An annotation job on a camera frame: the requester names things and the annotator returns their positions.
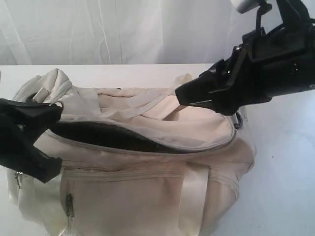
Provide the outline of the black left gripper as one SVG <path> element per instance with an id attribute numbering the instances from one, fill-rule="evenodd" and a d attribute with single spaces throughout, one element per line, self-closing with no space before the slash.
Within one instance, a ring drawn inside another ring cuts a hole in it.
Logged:
<path id="1" fill-rule="evenodd" d="M 24 103 L 0 99 L 0 164 L 22 170 L 42 183 L 55 178 L 62 159 L 51 157 L 33 144 L 47 129 L 57 123 L 63 111 L 58 103 Z"/>

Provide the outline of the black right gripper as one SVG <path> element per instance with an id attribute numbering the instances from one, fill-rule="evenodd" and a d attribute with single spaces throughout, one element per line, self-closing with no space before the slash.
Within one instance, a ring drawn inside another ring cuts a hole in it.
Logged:
<path id="1" fill-rule="evenodd" d="M 225 116 L 245 105 L 315 88 L 315 27 L 280 29 L 243 44 L 229 64 L 218 61 L 175 89 L 181 105 Z"/>

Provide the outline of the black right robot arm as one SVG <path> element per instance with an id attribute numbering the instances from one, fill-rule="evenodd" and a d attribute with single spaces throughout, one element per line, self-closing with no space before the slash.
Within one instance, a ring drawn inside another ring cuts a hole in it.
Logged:
<path id="1" fill-rule="evenodd" d="M 267 103 L 281 95 L 315 88 L 315 21 L 300 0 L 279 0 L 282 23 L 266 32 L 265 0 L 234 1 L 238 12 L 257 9 L 255 29 L 242 43 L 175 94 L 183 106 L 202 107 L 231 116 L 246 105 Z"/>

